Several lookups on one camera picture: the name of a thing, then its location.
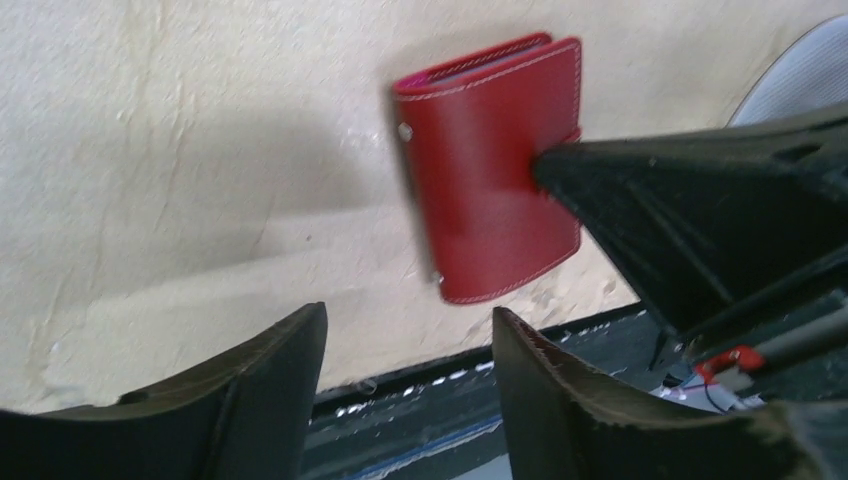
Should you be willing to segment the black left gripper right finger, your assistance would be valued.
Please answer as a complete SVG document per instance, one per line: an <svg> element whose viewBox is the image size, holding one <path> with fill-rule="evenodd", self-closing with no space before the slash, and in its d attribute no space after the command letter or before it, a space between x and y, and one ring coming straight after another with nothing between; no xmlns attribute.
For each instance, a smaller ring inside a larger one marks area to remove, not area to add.
<svg viewBox="0 0 848 480"><path fill-rule="evenodd" d="M511 310L492 352L516 479L843 479L847 405L717 414L660 399L561 350Z"/></svg>

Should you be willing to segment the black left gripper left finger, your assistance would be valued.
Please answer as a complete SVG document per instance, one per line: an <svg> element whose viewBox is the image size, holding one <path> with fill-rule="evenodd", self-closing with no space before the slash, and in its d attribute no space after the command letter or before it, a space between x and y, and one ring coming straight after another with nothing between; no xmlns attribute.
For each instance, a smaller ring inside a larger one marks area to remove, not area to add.
<svg viewBox="0 0 848 480"><path fill-rule="evenodd" d="M328 318L309 303L112 405L3 411L5 479L294 479Z"/></svg>

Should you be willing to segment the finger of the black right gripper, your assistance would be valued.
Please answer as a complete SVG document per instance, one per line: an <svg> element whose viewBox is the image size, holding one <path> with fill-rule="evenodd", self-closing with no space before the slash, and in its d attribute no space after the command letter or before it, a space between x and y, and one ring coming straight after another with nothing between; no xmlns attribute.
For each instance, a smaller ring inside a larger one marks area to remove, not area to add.
<svg viewBox="0 0 848 480"><path fill-rule="evenodd" d="M559 145L539 186L679 335L847 280L847 106L736 128Z"/></svg>

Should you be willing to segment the red leather card holder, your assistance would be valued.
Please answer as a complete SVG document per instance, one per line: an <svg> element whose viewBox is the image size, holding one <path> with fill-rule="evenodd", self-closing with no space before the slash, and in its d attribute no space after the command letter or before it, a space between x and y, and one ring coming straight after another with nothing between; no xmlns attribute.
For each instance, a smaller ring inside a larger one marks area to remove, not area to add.
<svg viewBox="0 0 848 480"><path fill-rule="evenodd" d="M532 174L574 143L582 44L535 32L434 65L391 89L442 298L482 303L580 248L580 224Z"/></svg>

